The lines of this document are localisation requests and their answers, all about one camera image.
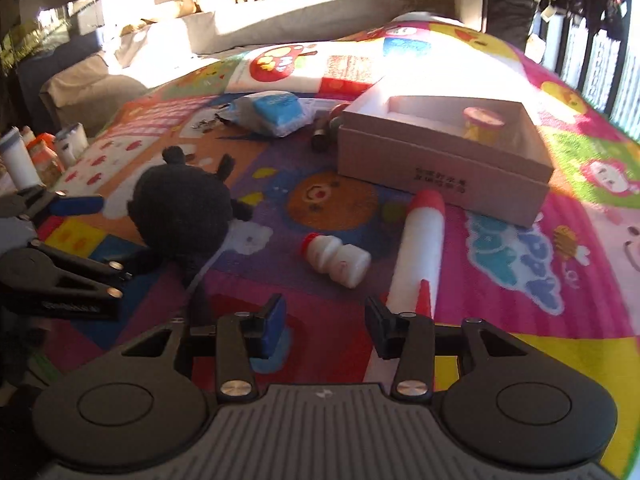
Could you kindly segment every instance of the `sofa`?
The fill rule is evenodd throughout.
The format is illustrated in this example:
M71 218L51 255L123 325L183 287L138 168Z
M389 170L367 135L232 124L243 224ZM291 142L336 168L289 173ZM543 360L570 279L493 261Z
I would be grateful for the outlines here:
M62 128L97 135L126 102L256 46L343 38L410 10L402 0L265 0L154 23L50 78L40 97Z

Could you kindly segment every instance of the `open box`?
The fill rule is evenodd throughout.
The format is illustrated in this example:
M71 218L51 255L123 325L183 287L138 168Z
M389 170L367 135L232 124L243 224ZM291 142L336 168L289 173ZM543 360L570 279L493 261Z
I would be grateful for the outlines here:
M338 173L412 193L437 189L447 203L533 224L553 165L522 103L394 88L383 79L342 113ZM468 138L469 107L504 121L491 145Z

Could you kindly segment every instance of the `blue wipes package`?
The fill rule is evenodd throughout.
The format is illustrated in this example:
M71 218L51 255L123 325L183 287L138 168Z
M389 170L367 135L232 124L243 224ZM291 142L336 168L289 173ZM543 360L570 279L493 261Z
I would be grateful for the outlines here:
M286 137L314 120L314 110L291 92L267 90L239 97L218 115L269 137Z

